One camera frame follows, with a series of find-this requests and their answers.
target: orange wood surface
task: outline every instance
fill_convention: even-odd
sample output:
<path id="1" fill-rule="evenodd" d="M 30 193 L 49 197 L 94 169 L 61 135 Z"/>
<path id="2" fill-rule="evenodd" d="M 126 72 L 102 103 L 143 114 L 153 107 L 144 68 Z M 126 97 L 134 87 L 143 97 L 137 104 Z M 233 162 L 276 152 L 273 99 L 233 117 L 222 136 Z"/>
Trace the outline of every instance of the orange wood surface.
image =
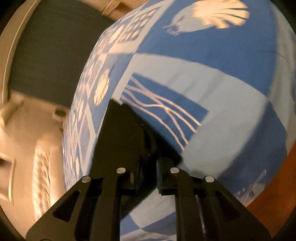
<path id="1" fill-rule="evenodd" d="M 296 206 L 296 144 L 274 180 L 248 206 L 273 237 Z"/>

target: blue fabric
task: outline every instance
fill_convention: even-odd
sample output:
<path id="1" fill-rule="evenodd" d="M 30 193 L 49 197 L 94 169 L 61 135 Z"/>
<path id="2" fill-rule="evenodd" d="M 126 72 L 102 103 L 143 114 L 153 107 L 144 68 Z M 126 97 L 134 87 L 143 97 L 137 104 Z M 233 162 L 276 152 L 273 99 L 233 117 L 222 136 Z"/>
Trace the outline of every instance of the blue fabric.
<path id="1" fill-rule="evenodd" d="M 81 74 L 63 138 L 67 189 L 89 173 L 113 98 L 182 155 L 180 168 L 248 205 L 287 156 L 295 39 L 268 0 L 150 0 L 131 11 Z M 171 198 L 151 193 L 122 220 L 121 240 L 176 240 Z"/>

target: silver bolt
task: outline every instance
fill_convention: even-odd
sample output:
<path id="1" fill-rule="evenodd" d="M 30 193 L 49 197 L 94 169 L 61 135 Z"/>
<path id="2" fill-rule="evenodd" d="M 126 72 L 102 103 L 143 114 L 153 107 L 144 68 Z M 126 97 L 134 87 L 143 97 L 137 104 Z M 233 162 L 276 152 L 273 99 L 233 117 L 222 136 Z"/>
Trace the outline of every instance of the silver bolt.
<path id="1" fill-rule="evenodd" d="M 88 183 L 90 180 L 91 180 L 91 177 L 90 177 L 90 176 L 84 176 L 84 177 L 82 178 L 82 182 L 83 182 L 83 183 Z"/>
<path id="2" fill-rule="evenodd" d="M 170 169 L 170 172 L 171 173 L 178 173 L 180 170 L 179 170 L 179 168 L 177 168 L 177 167 L 172 167 L 171 169 Z"/>
<path id="3" fill-rule="evenodd" d="M 206 176 L 205 180 L 207 183 L 212 183 L 213 181 L 215 181 L 215 178 L 213 178 L 212 176 Z"/>
<path id="4" fill-rule="evenodd" d="M 120 167 L 116 170 L 117 173 L 122 174 L 126 172 L 126 169 L 124 167 Z"/>

